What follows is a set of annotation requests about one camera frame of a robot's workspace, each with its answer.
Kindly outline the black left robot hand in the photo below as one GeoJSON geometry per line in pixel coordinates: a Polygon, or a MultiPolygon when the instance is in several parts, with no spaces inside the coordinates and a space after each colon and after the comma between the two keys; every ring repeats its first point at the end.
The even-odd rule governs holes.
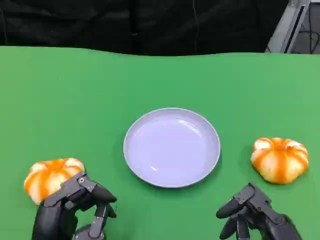
{"type": "Polygon", "coordinates": [[[31,238],[33,240],[105,240],[107,218],[117,215],[111,206],[117,198],[82,171],[61,183],[60,189],[38,207],[31,238]],[[91,223],[77,228],[78,210],[96,210],[91,223]]]}

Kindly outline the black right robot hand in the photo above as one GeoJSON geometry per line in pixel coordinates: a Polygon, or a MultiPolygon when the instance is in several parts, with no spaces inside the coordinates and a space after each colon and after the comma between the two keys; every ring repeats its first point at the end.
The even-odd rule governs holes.
{"type": "Polygon", "coordinates": [[[263,240],[301,240],[296,226],[285,214],[276,212],[271,199],[255,184],[248,183],[216,212],[218,219],[227,218],[219,238],[236,235],[249,240],[249,230],[259,230],[263,240]]]}

